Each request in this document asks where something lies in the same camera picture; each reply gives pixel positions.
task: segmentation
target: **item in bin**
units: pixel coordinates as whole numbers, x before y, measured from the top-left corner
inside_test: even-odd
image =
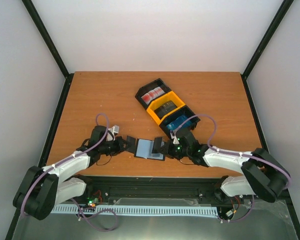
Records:
[[[159,119],[162,119],[166,114],[170,113],[176,108],[177,106],[174,104],[173,101],[170,100],[162,104],[156,110],[154,110],[154,113],[159,117]]]
[[[187,116],[186,115],[181,115],[180,117],[178,117],[176,120],[170,122],[166,127],[170,130],[170,131],[174,131],[177,127],[179,127],[185,120],[187,120]],[[191,120],[185,122],[185,124],[181,127],[183,128],[187,128],[190,127],[192,124]]]
[[[165,94],[165,91],[162,90],[161,87],[156,87],[155,89],[152,89],[151,91],[148,91],[145,95],[143,95],[141,98],[145,102],[145,104],[149,104],[153,99]]]

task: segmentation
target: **wooden tabletop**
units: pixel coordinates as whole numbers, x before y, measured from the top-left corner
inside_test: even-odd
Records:
[[[66,99],[47,165],[69,156],[91,135],[95,117],[105,113],[110,126],[120,127],[119,136],[153,140],[165,134],[135,99],[143,85],[161,78],[195,114],[212,116],[218,129],[211,143],[219,148],[253,151],[260,140],[239,72],[76,72]],[[100,117],[99,123],[106,125]],[[194,136],[206,143],[213,123],[201,117]],[[101,156],[98,164],[109,156]],[[188,158],[182,162],[190,164]],[[216,178],[238,176],[218,167],[183,165],[134,158],[129,152],[112,157],[104,166],[93,165],[80,172],[88,176]]]

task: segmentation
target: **white backdrop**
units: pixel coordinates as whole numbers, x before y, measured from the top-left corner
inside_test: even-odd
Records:
[[[243,72],[281,2],[33,1],[70,72]]]
[[[0,240],[19,185],[39,162],[63,82],[22,1],[0,1]]]
[[[292,176],[300,221],[300,0],[294,1],[248,78],[270,152]]]

